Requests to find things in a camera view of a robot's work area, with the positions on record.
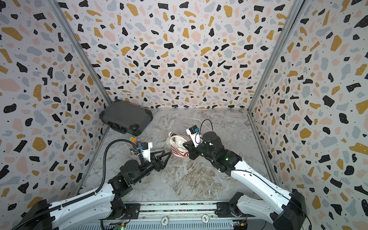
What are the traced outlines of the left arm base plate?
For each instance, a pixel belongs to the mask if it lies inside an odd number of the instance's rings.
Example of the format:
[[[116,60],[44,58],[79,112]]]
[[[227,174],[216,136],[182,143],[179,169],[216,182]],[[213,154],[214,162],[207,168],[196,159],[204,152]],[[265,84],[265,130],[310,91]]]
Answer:
[[[140,203],[123,203],[120,205],[113,205],[112,212],[104,219],[107,219],[107,220],[138,219],[140,208],[141,208]]]

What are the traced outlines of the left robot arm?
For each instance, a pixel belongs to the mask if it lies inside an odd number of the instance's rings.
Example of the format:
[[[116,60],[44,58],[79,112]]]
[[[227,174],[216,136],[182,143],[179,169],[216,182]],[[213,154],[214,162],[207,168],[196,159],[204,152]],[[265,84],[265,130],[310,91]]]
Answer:
[[[73,199],[53,203],[43,199],[26,213],[14,229],[71,230],[92,220],[120,217],[127,209],[122,197],[133,190],[132,185],[140,183],[152,171],[163,170],[171,155],[171,152],[161,150],[151,153],[149,160],[143,157],[139,161],[128,160],[107,183]]]

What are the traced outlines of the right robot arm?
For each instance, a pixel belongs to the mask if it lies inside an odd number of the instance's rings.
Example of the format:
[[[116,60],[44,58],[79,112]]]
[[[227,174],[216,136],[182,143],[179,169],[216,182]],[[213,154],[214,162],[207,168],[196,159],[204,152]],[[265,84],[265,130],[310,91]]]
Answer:
[[[300,230],[308,220],[305,197],[293,190],[289,192],[254,170],[240,155],[226,149],[213,131],[199,134],[199,128],[187,129],[191,140],[183,146],[189,158],[201,156],[221,173],[238,180],[260,196],[253,199],[237,192],[229,201],[229,213],[235,217],[250,214],[271,223],[277,230]]]

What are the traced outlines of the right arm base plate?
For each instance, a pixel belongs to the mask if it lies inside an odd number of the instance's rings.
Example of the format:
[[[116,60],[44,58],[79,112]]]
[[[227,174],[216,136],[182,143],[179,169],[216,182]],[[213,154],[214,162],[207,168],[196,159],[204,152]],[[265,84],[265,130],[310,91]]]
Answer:
[[[219,218],[245,218],[247,215],[249,217],[255,217],[251,214],[241,213],[240,209],[237,207],[240,198],[246,198],[242,192],[236,192],[235,195],[229,200],[224,202],[216,203],[215,215]]]

